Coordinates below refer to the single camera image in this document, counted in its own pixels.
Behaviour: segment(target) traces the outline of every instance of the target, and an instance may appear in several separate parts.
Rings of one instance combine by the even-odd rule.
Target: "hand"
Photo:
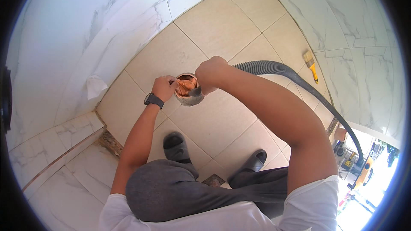
[[[173,76],[161,76],[154,80],[154,85],[151,90],[155,96],[163,102],[168,101],[177,88],[176,78]]]
[[[213,56],[200,64],[196,69],[196,77],[203,95],[208,95],[219,88],[219,84],[224,81],[227,67],[230,67],[227,61],[220,56]]]

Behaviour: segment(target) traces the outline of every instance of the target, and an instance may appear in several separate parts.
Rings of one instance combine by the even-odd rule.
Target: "vacuum hose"
[[[344,118],[342,118],[338,111],[336,111],[336,109],[324,98],[324,96],[322,96],[322,94],[320,94],[314,87],[312,87],[304,79],[302,79],[293,69],[291,69],[285,64],[267,60],[239,63],[233,65],[233,67],[254,75],[277,74],[285,76],[297,85],[301,86],[303,89],[310,92],[312,95],[314,95],[335,116],[335,118],[344,126],[348,134],[351,136],[355,146],[357,147],[359,156],[356,165],[361,167],[364,159],[361,146],[353,130],[348,125],[347,121],[345,121]],[[193,89],[190,92],[190,95],[194,97],[200,96],[201,87]]]

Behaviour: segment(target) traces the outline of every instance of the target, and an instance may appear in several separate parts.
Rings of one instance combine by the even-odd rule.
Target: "gray pants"
[[[243,171],[229,185],[209,187],[197,182],[190,163],[166,159],[138,168],[126,185],[126,198],[135,216],[146,222],[164,222],[221,208],[239,201],[253,201],[269,218],[283,213],[287,197],[288,167],[260,172]]]

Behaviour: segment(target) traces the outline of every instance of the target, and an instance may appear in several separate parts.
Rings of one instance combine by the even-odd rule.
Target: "white tissue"
[[[97,75],[91,75],[87,78],[87,99],[90,100],[101,94],[108,88],[107,84]]]

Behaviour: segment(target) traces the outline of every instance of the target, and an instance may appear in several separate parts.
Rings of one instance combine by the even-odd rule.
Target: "paintbrush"
[[[317,74],[315,73],[315,63],[314,63],[314,57],[312,55],[312,52],[308,50],[304,55],[303,58],[305,60],[305,63],[307,64],[307,67],[311,69],[312,75],[314,76],[314,81],[316,84],[318,84],[318,77]]]

